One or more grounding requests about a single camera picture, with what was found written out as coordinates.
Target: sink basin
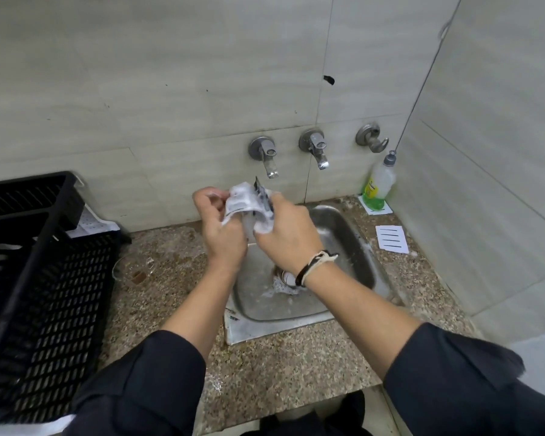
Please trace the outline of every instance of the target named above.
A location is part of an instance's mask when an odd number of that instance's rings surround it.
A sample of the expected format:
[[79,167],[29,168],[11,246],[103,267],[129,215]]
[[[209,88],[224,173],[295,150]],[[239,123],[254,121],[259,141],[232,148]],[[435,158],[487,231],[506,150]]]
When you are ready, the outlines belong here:
[[[309,213],[325,248],[338,253],[336,264],[376,293],[394,294],[369,243],[333,205],[309,206]],[[256,243],[249,243],[246,258],[226,304],[226,342],[236,344],[283,330],[333,318],[325,305],[305,288],[284,284],[282,270]]]

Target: black leather bracelet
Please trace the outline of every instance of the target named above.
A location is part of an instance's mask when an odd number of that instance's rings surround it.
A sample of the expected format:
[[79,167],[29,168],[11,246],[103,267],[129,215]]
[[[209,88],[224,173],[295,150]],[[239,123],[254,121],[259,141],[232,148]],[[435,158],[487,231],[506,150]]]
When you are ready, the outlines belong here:
[[307,273],[312,270],[317,264],[324,263],[324,262],[333,262],[335,259],[339,256],[339,254],[330,254],[327,249],[324,249],[320,251],[319,253],[315,254],[311,260],[309,260],[309,263],[306,264],[303,269],[299,272],[297,278],[295,278],[295,284],[297,286],[303,286],[303,279],[307,275]]

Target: bracelet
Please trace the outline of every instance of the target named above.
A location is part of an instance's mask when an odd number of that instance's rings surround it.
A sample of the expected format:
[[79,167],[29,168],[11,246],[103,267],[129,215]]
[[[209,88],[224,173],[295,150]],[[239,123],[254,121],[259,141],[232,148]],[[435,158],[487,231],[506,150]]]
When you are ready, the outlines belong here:
[[324,249],[318,253],[316,253],[311,260],[309,260],[309,263],[305,265],[305,267],[299,272],[297,278],[295,278],[295,285],[297,286],[304,286],[305,285],[305,278],[309,273],[315,269],[317,266],[319,266],[322,263],[325,262],[334,262],[337,257],[339,257],[339,254],[329,254],[329,251],[327,249]]

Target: granite countertop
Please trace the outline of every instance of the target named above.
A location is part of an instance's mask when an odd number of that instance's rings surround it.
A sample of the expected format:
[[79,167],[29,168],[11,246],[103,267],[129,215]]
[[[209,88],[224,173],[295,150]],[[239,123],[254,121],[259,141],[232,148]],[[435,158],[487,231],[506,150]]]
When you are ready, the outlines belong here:
[[[464,335],[477,332],[406,233],[410,254],[378,248],[376,225],[400,225],[394,214],[369,216],[355,197],[333,200],[371,243],[393,289],[417,317]],[[100,367],[158,329],[201,278],[206,254],[199,223],[142,231],[123,255],[151,257],[157,272],[138,284],[117,284]],[[222,430],[279,411],[380,384],[334,321],[228,346],[220,328],[206,369],[196,434]]]

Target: green dish soap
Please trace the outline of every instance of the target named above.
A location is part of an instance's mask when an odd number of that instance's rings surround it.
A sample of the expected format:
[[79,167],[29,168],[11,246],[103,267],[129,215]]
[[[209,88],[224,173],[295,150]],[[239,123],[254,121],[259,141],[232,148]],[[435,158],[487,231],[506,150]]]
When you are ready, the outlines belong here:
[[390,151],[382,164],[377,165],[363,189],[363,203],[374,211],[384,209],[385,197],[392,185],[396,183],[396,173],[393,166],[396,163],[396,152]]

